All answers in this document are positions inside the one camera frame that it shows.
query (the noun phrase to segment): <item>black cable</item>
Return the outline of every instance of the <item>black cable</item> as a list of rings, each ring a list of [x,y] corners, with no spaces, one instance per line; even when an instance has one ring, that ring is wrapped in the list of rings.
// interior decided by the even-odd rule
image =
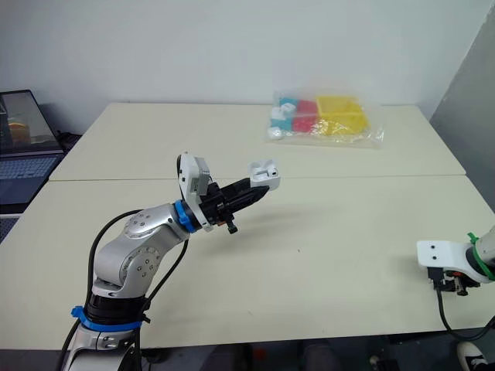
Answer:
[[[91,245],[90,258],[89,261],[87,262],[87,290],[86,290],[86,301],[84,302],[85,308],[87,306],[87,303],[89,303],[91,299],[91,289],[93,288],[94,256],[96,254],[96,249],[98,247],[98,244],[100,243],[101,238],[107,232],[107,230],[117,221],[119,221],[122,218],[125,218],[126,216],[139,213],[140,211],[142,211],[142,209],[127,211],[126,213],[116,216],[114,219],[110,220],[107,224],[105,224],[105,226],[101,229],[100,233],[94,239],[93,245]]]
[[[76,332],[77,326],[79,324],[80,324],[80,320],[77,319],[70,328],[70,331],[67,334],[67,337],[65,338],[65,342],[63,342],[63,346],[62,346],[62,350],[60,351],[59,358],[56,361],[55,371],[62,371],[63,361],[65,360],[65,355],[67,353],[67,350],[69,349],[70,340],[72,340],[72,337],[74,336],[74,333]]]
[[[456,338],[457,340],[459,340],[460,342],[473,342],[475,340],[478,340],[478,339],[481,339],[482,337],[484,337],[489,330],[492,329],[492,327],[495,325],[495,315],[488,321],[488,323],[486,324],[485,327],[483,327],[483,329],[478,332],[477,334],[475,335],[472,335],[472,336],[464,336],[464,335],[460,335],[458,334],[456,331],[452,330],[452,328],[450,327],[449,323],[447,322],[447,318],[446,318],[446,314],[445,314],[445,311],[443,309],[443,298],[442,298],[442,291],[440,290],[440,288],[436,288],[436,296],[439,300],[439,312],[440,312],[440,318],[442,319],[442,323],[443,325],[445,326],[445,328],[447,329],[447,332],[452,335],[454,338]]]
[[[169,279],[169,277],[172,275],[173,271],[177,268],[179,265],[180,261],[183,259],[184,255],[186,254],[187,251],[187,246],[189,245],[189,240],[185,240],[183,244],[183,249],[180,251],[179,256],[177,257],[175,263],[170,267],[169,271],[163,276],[163,278],[160,280],[160,282],[156,285],[156,287],[153,289],[152,293],[148,296],[146,299],[145,303],[140,309],[141,316],[143,316],[145,310],[149,308],[149,305],[151,305],[151,302],[153,298],[158,294],[158,291],[162,288],[162,286],[166,283],[166,281]],[[142,365],[141,365],[141,328],[136,329],[135,333],[135,341],[134,341],[134,348],[135,348],[135,354],[136,354],[136,369],[138,371],[142,371]]]

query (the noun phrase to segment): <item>small white object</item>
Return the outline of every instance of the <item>small white object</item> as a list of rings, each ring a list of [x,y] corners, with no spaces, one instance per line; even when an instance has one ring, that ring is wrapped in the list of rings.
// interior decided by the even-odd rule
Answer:
[[[280,175],[273,160],[253,162],[249,165],[251,187],[269,186],[270,190],[280,185]]]
[[[268,137],[270,139],[282,139],[282,130],[278,126],[268,128]]]
[[[285,103],[280,107],[273,107],[271,109],[271,118],[274,120],[285,120],[294,115],[295,109],[295,105],[290,103]]]
[[[481,284],[490,282],[488,277],[476,272],[466,259],[471,243],[450,241],[418,241],[418,263],[422,267],[443,268],[464,273]]]

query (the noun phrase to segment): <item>white bracket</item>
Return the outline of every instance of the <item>white bracket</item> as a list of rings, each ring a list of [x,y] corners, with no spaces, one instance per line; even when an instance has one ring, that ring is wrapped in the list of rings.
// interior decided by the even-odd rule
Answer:
[[[464,273],[481,284],[490,282],[488,277],[476,272],[466,259],[471,243],[450,241],[418,241],[418,263],[422,267],[443,268],[443,270]]]

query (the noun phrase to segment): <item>red block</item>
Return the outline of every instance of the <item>red block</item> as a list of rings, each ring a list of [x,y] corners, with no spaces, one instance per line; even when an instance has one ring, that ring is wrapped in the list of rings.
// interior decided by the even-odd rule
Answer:
[[[294,117],[292,120],[292,131],[308,133],[316,123],[316,116]]]
[[[292,130],[307,133],[316,123],[318,109],[316,103],[310,100],[300,100],[297,103],[295,116],[292,120]]]
[[[316,102],[310,100],[300,100],[297,103],[297,108],[295,109],[296,114],[316,114],[318,109],[316,108]]]

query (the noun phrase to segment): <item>laptop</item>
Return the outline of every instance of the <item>laptop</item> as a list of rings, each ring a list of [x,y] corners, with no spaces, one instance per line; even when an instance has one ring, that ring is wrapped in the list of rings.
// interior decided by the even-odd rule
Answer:
[[[0,224],[26,209],[62,158],[31,90],[0,93]]]

